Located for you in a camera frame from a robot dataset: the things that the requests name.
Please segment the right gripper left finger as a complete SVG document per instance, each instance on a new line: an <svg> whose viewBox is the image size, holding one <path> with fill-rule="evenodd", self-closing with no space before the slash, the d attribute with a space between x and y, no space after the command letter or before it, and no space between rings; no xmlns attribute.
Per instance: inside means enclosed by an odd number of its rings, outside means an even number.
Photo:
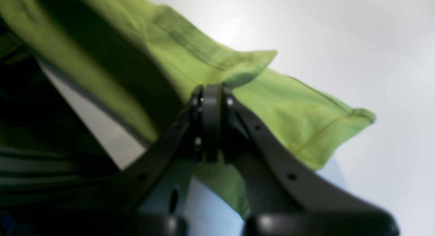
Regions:
<svg viewBox="0 0 435 236"><path fill-rule="evenodd" d="M221 123L221 86L199 86L171 127L125 170L36 187L20 208L40 236L185 236L187 222L175 213L175 190L165 200L165 212L140 207L175 162L219 160Z"/></svg>

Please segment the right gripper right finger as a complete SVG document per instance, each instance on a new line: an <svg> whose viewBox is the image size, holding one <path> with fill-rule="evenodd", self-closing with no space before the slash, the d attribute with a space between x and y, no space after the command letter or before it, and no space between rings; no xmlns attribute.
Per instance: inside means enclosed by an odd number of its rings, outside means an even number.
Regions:
<svg viewBox="0 0 435 236"><path fill-rule="evenodd" d="M222 88L223 150L250 206L244 236L398 236L387 211L326 181L289 152L259 117Z"/></svg>

